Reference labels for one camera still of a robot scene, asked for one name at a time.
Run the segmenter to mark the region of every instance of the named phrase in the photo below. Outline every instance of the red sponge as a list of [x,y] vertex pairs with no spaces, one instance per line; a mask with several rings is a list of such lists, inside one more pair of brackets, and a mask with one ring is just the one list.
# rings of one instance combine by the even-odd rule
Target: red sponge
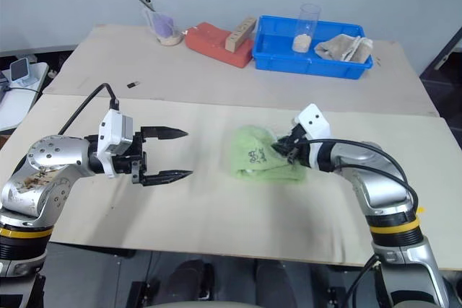
[[210,23],[202,22],[188,29],[185,42],[191,50],[243,68],[252,59],[253,40],[245,39],[239,48],[232,53],[225,50],[225,41],[230,34],[231,32],[228,30],[222,30]]

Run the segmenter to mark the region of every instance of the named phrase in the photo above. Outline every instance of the wooden board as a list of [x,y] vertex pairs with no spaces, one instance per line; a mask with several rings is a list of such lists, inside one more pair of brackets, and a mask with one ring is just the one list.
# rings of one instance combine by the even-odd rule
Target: wooden board
[[[45,95],[0,151],[5,182],[29,145],[57,133],[83,97]],[[66,134],[96,133],[108,109],[96,98]],[[104,175],[74,186],[53,241],[105,247],[203,252],[257,258],[361,265],[370,235],[349,183],[309,170],[301,185],[244,182],[224,169],[231,131],[253,124],[285,134],[293,110],[121,100],[134,126],[172,126],[190,133],[148,140],[148,171],[194,174],[170,185],[143,188],[130,177]],[[402,164],[418,192],[422,229],[441,268],[462,269],[462,152],[441,118],[325,113],[339,138],[379,143]]]
[[[374,67],[359,80],[244,69],[188,49],[160,45],[146,27],[96,27],[45,93],[87,96],[110,82],[119,97],[214,105],[436,115],[397,42],[374,41]],[[127,84],[138,81],[138,86]]]

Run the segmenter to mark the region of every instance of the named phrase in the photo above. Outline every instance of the clear plastic cup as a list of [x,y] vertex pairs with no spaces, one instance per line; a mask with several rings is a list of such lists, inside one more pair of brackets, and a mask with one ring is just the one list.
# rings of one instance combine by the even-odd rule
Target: clear plastic cup
[[143,8],[143,13],[150,30],[156,35],[156,38],[162,45],[177,45],[183,39],[183,34],[175,26],[172,17],[163,13],[154,12],[147,7]]
[[300,7],[300,16],[298,17],[295,28],[295,37],[292,44],[292,50],[298,53],[307,53],[313,40],[316,25],[318,25],[321,7],[315,4],[303,4]]

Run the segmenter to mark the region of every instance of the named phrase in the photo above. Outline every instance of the yellow ring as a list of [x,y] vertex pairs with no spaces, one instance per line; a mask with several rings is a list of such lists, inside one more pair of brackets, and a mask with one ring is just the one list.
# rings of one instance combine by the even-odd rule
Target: yellow ring
[[49,236],[51,232],[53,232],[53,227],[45,231],[32,231],[32,232],[0,229],[0,236],[4,236],[8,238],[41,238],[41,237]]
[[410,223],[398,226],[369,226],[369,228],[370,231],[374,232],[375,234],[397,234],[399,232],[406,232],[415,229],[419,225],[419,218],[416,218],[416,220],[411,221]]

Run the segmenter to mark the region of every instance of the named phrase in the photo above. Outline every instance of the wooden block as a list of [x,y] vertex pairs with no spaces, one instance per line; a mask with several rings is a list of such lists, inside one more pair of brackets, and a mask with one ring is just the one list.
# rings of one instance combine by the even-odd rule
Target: wooden block
[[249,36],[253,28],[255,28],[256,23],[257,20],[253,17],[244,19],[240,25],[237,26],[235,31],[226,38],[225,49],[234,53],[239,48],[240,44]]
[[230,34],[229,30],[222,30],[203,22],[188,29],[185,42],[191,50],[243,68],[252,59],[253,41],[245,39],[235,52],[229,52],[225,49],[225,41]]

